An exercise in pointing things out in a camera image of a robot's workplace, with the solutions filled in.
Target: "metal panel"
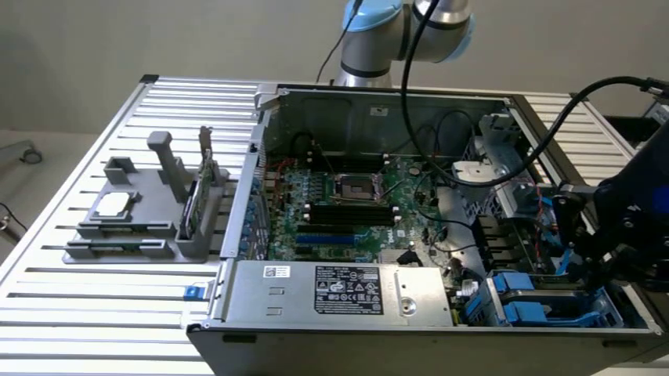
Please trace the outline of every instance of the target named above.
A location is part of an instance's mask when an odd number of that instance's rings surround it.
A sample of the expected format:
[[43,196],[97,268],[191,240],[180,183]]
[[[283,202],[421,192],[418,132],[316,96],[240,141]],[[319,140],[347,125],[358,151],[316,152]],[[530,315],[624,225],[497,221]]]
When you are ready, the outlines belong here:
[[[199,127],[212,127],[215,159],[238,178],[243,146],[258,124],[256,87],[191,78],[160,78],[138,86],[0,266],[0,374],[212,374],[180,329],[183,312],[199,318],[207,306],[183,302],[180,296],[184,285],[215,278],[218,254],[202,264],[85,265],[64,264],[61,247],[105,183],[108,158],[129,156],[138,167],[158,168],[144,141],[152,131],[172,132],[175,155],[195,166]],[[550,123],[569,96],[526,94]],[[614,154],[590,113],[577,109],[557,139],[566,145],[586,145],[584,153],[569,155],[582,174],[592,176],[586,181],[596,183],[597,175],[614,172],[626,158]],[[608,153],[592,151],[600,146]],[[226,185],[227,197],[235,188],[235,182]],[[219,210],[216,242],[230,202],[224,199]]]

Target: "warning label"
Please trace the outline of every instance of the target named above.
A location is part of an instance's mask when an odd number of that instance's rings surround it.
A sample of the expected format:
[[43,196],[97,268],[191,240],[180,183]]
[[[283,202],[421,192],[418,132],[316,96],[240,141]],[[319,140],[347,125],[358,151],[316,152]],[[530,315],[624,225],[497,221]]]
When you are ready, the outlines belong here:
[[326,315],[383,315],[378,268],[316,266],[314,309]]

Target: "white label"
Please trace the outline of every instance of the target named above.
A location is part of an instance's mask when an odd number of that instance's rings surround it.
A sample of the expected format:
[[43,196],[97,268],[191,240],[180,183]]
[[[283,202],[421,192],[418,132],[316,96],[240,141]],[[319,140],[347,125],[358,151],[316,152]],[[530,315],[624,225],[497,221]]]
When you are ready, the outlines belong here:
[[370,107],[369,114],[373,116],[387,116],[386,107]]
[[286,265],[266,266],[262,272],[264,278],[290,278],[291,267]]

